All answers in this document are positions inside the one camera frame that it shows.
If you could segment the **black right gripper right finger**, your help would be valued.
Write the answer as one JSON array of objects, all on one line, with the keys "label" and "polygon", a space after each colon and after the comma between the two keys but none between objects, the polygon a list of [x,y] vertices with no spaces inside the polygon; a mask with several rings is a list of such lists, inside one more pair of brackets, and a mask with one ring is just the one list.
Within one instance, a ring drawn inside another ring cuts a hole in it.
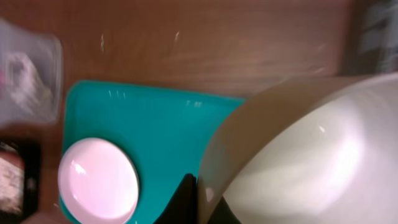
[{"label": "black right gripper right finger", "polygon": [[222,197],[211,214],[208,224],[241,224]]}]

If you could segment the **cream white bowl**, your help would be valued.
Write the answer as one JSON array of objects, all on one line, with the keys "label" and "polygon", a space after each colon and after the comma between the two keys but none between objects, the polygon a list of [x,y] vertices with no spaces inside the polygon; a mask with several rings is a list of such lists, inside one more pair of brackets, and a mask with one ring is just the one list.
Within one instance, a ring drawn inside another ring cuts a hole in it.
[{"label": "cream white bowl", "polygon": [[289,80],[219,126],[198,174],[198,222],[396,223],[397,74]]}]

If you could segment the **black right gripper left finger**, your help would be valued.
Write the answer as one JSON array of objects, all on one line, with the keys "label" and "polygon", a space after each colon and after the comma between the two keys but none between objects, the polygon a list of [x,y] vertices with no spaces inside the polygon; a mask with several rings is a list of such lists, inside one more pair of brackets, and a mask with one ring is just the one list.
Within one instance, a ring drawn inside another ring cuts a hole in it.
[{"label": "black right gripper left finger", "polygon": [[197,224],[197,179],[186,174],[154,224]]}]

